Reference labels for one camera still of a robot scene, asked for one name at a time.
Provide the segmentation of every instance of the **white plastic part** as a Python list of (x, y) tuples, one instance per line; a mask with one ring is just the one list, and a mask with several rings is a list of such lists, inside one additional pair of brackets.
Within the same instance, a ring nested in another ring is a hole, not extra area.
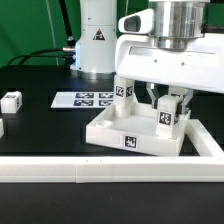
[(223, 34), (205, 34), (177, 52), (155, 48), (151, 36), (123, 35), (115, 69), (128, 79), (224, 93), (223, 43)]
[(4, 135), (3, 120), (0, 119), (0, 138)]
[[(141, 21), (140, 30), (138, 32), (126, 31), (125, 20), (136, 16), (138, 16)], [(123, 17), (119, 20), (118, 27), (122, 33), (149, 34), (154, 27), (154, 11), (152, 9), (146, 9), (130, 16)]]
[(1, 111), (2, 113), (16, 113), (22, 106), (22, 94), (21, 92), (8, 92), (1, 99)]
[(178, 156), (190, 113), (181, 116), (176, 139), (156, 135), (157, 110), (149, 104), (131, 103), (130, 115), (117, 117), (112, 104), (86, 127), (86, 142), (159, 156)]
[(198, 157), (0, 157), (0, 182), (224, 182), (224, 153), (198, 120), (186, 134)]
[(129, 117), (134, 95), (134, 80), (114, 76), (115, 116)]
[(176, 139), (179, 130), (179, 119), (176, 117), (177, 104), (180, 98), (165, 95), (158, 100), (156, 134), (161, 138)]
[(72, 70), (84, 73), (115, 72), (116, 0), (81, 0), (80, 40)]

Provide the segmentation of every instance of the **white block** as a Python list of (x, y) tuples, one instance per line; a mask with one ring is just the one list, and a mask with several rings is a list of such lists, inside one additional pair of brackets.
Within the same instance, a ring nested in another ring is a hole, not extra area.
[(176, 139), (179, 118), (176, 117), (179, 97), (165, 95), (158, 100), (156, 134), (161, 138)]
[(16, 113), (22, 106), (22, 94), (21, 92), (8, 92), (1, 99), (1, 111), (2, 113)]
[(0, 138), (4, 135), (3, 120), (0, 119)]

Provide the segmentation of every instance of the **cable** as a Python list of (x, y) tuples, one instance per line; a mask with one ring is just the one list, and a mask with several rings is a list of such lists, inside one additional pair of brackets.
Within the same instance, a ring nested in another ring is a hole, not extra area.
[(126, 0), (125, 16), (128, 15), (128, 5), (129, 5), (129, 0)]
[(72, 57), (71, 55), (20, 55), (20, 56), (17, 56), (15, 58), (12, 58), (8, 63), (7, 63), (7, 66), (10, 66), (10, 64), (19, 59), (19, 58), (24, 58), (24, 57), (34, 57), (34, 58), (70, 58)]
[(46, 5), (47, 5), (47, 12), (48, 12), (48, 17), (49, 17), (49, 22), (50, 22), (50, 27), (51, 27), (51, 36), (52, 36), (52, 40), (53, 40), (53, 45), (54, 45), (54, 48), (56, 48), (54, 24), (53, 24), (52, 15), (51, 15), (51, 8), (50, 8), (50, 4), (49, 4), (48, 0), (46, 0)]
[(71, 29), (71, 25), (70, 25), (70, 21), (68, 17), (68, 11), (65, 4), (65, 0), (59, 0), (59, 4), (61, 7), (62, 18), (64, 21), (65, 31), (67, 35), (67, 44), (68, 46), (73, 47), (75, 45), (75, 39), (72, 35), (72, 29)]
[(56, 51), (63, 51), (62, 48), (50, 48), (50, 49), (45, 49), (45, 50), (40, 50), (40, 51), (35, 51), (29, 55), (26, 55), (23, 60), (20, 61), (19, 65), (23, 65), (24, 62), (26, 62), (30, 57), (33, 55), (38, 55), (38, 54), (44, 54), (44, 53), (50, 53), (50, 52), (56, 52)]

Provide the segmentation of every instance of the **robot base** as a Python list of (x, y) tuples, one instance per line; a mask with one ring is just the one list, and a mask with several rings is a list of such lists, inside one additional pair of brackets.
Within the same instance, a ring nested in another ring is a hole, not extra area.
[(114, 79), (115, 72), (110, 73), (95, 73), (95, 72), (82, 72), (78, 70), (71, 69), (71, 74), (78, 76), (80, 78), (84, 79), (90, 79), (90, 80), (112, 80)]
[(176, 139), (156, 136), (157, 110), (149, 104), (132, 103), (131, 115), (115, 116), (110, 105), (86, 127), (86, 142), (159, 156), (178, 156), (190, 112), (181, 115)]

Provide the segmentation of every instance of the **black cable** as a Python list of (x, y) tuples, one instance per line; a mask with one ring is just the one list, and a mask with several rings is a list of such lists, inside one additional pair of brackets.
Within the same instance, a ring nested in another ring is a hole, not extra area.
[(34, 58), (70, 58), (71, 56), (70, 55), (20, 55), (20, 56), (17, 56), (15, 58), (12, 58), (8, 63), (7, 63), (7, 66), (9, 66), (13, 61), (19, 59), (19, 58), (25, 58), (25, 57), (28, 57), (29, 56), (29, 59), (34, 57)]
[(50, 49), (45, 49), (45, 50), (40, 50), (40, 51), (35, 51), (29, 55), (26, 55), (23, 60), (20, 61), (19, 65), (23, 65), (24, 62), (26, 62), (30, 57), (33, 55), (38, 55), (38, 54), (44, 54), (44, 53), (50, 53), (50, 52), (56, 52), (56, 51), (63, 51), (62, 48), (50, 48)]
[(66, 35), (67, 35), (67, 44), (68, 44), (68, 46), (73, 47), (75, 45), (75, 39), (73, 38), (73, 35), (72, 35), (72, 29), (71, 29), (65, 1), (59, 0), (59, 4), (61, 7), (61, 13), (62, 13), (65, 31), (66, 31)]

